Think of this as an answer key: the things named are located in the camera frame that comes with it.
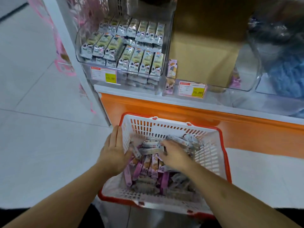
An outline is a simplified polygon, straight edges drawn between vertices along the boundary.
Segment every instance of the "left hand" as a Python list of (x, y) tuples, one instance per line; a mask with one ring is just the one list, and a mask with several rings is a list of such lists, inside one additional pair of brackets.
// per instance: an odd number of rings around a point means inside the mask
[(115, 126), (107, 137), (96, 164), (105, 168), (111, 176), (116, 176), (126, 168), (131, 155), (131, 150), (124, 153), (123, 131), (120, 126)]

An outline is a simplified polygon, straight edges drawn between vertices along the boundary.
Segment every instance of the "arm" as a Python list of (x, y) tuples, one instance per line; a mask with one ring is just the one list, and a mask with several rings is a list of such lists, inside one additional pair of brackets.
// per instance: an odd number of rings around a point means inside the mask
[(123, 151), (122, 130), (116, 126), (93, 167), (4, 227), (78, 227), (104, 183), (126, 167), (131, 152)]
[(285, 215), (190, 159), (177, 143), (169, 140), (162, 143), (168, 154), (160, 154), (164, 163), (194, 182), (222, 227), (300, 227)]

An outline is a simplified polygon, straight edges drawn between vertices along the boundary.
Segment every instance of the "cardboard box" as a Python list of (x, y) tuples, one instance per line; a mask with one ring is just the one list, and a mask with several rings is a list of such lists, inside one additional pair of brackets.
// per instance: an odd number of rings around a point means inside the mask
[(178, 0), (170, 59), (177, 78), (228, 87), (256, 0)]

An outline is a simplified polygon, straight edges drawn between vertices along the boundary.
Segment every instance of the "hand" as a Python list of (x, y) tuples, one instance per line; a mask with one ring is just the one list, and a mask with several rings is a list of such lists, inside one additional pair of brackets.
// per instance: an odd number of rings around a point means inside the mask
[(172, 140), (163, 140), (161, 142), (161, 145), (165, 146), (167, 155), (164, 153), (159, 153), (158, 155), (166, 165), (180, 172), (184, 172), (187, 167), (191, 165), (191, 158), (177, 142)]
[(124, 153), (123, 132), (120, 126), (115, 126), (107, 137), (96, 164), (105, 168), (110, 176), (116, 176), (126, 168), (131, 154), (131, 150)]

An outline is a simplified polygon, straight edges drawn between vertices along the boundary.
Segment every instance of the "right hand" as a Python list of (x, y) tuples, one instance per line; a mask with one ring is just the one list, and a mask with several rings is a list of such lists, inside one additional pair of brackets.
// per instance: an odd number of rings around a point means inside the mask
[(169, 167), (176, 169), (180, 172), (184, 172), (189, 165), (191, 165), (191, 158), (180, 147), (180, 145), (172, 140), (163, 140), (161, 145), (167, 150), (167, 155), (159, 153), (159, 157)]

